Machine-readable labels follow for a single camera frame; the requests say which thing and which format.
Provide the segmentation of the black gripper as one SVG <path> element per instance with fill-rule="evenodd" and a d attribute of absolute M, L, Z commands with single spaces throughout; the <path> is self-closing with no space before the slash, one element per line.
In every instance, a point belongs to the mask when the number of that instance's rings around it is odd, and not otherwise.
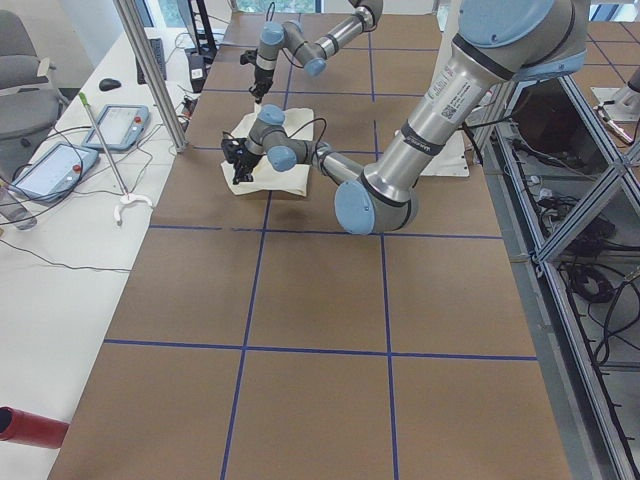
<path fill-rule="evenodd" d="M 256 103 L 261 103 L 263 98 L 270 92 L 273 85 L 273 70 L 265 70 L 260 67 L 255 68 L 254 85 L 249 88 L 249 92 L 254 97 Z"/>
<path fill-rule="evenodd" d="M 234 176 L 232 183 L 239 185 L 244 182 L 253 182 L 253 170 L 260 161 L 260 156 L 251 152 L 244 143 L 237 142 L 234 145 Z"/>

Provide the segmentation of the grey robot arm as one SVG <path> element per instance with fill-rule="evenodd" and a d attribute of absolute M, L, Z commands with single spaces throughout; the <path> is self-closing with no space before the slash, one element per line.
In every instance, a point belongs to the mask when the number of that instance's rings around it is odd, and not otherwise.
<path fill-rule="evenodd" d="M 252 181 L 261 159 L 278 172 L 310 164 L 337 184 L 335 215 L 345 231 L 399 230 L 418 211 L 420 174 L 492 86 L 561 77 L 583 66 L 589 8 L 587 1 L 464 1 L 451 58 L 378 161 L 361 166 L 325 142 L 292 138 L 284 112 L 267 104 L 246 136 L 223 136 L 232 182 Z"/>
<path fill-rule="evenodd" d="M 256 104 L 261 104 L 274 83 L 274 72 L 281 51 L 288 51 L 291 61 L 309 76 L 320 75 L 327 61 L 345 45 L 359 35 L 377 28 L 383 13 L 383 2 L 350 1 L 353 12 L 318 39 L 306 37 L 302 24 L 297 20 L 283 23 L 267 21 L 260 32 L 259 44 L 253 50 L 246 50 L 240 57 L 240 64 L 254 67 L 254 83 L 249 92 Z"/>

